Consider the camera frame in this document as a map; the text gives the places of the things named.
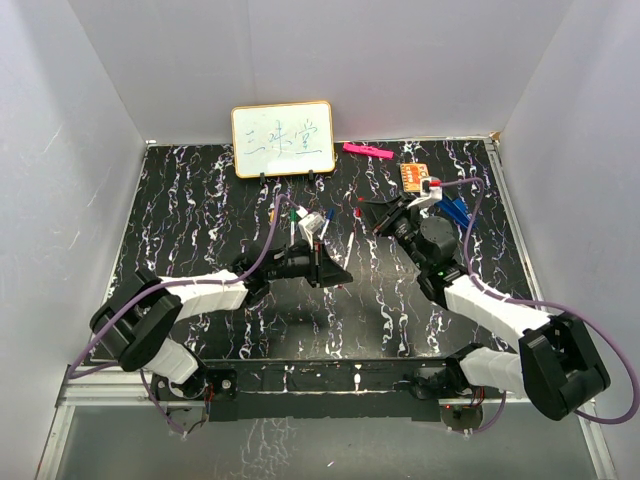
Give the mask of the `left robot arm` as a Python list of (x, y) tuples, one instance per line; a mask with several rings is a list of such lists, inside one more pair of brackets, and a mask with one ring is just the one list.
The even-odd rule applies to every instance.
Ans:
[(161, 278), (146, 268), (136, 270), (93, 315), (90, 328), (97, 334), (127, 302), (151, 288), (100, 343), (122, 370), (147, 370), (167, 379), (182, 397), (194, 399), (205, 390), (206, 369), (195, 353), (170, 338), (173, 326), (204, 313), (253, 306), (270, 292), (273, 281), (293, 278), (303, 278), (313, 288), (353, 281), (320, 242), (299, 240), (266, 254), (253, 246), (213, 274)]

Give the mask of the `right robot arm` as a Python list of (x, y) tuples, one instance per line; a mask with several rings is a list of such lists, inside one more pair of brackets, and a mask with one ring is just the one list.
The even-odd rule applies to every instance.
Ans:
[(428, 300), (462, 315), (504, 340), (510, 352), (469, 347), (452, 356), (447, 388), (466, 397), (491, 386), (527, 397), (551, 420), (561, 420), (606, 390), (610, 376), (585, 323), (500, 299), (455, 258), (458, 237), (440, 216), (422, 217), (409, 196), (360, 201), (362, 218), (377, 236), (394, 238), (419, 270)]

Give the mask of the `white pen red tip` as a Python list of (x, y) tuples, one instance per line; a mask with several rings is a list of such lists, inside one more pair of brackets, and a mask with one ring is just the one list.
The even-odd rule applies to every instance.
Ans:
[(353, 249), (354, 240), (355, 240), (355, 231), (351, 231), (351, 233), (349, 235), (349, 238), (348, 238), (345, 258), (344, 258), (344, 262), (343, 262), (343, 268), (345, 270), (347, 270), (348, 265), (349, 265), (349, 261), (350, 261), (350, 257), (351, 257), (351, 253), (352, 253), (352, 249)]

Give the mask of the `white pen blue tip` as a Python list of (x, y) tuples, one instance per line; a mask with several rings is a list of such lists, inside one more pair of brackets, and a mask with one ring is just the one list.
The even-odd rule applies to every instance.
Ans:
[(327, 220), (327, 215), (326, 215), (325, 221), (324, 221), (323, 226), (322, 226), (321, 233), (320, 233), (320, 235), (319, 235), (319, 239), (320, 239), (321, 241), (323, 241), (323, 240), (324, 240), (324, 238), (325, 238), (325, 236), (326, 236), (326, 233), (327, 233), (327, 230), (328, 230), (328, 227), (329, 227), (329, 225), (330, 225), (331, 221), (328, 221), (328, 220)]

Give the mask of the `white pen green tip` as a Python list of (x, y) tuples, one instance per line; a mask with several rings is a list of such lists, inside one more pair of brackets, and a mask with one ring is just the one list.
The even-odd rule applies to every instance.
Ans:
[(291, 221), (290, 220), (290, 212), (289, 212), (289, 221), (290, 221), (290, 226), (289, 226), (289, 245), (293, 246), (295, 241), (296, 241), (297, 220), (296, 221)]

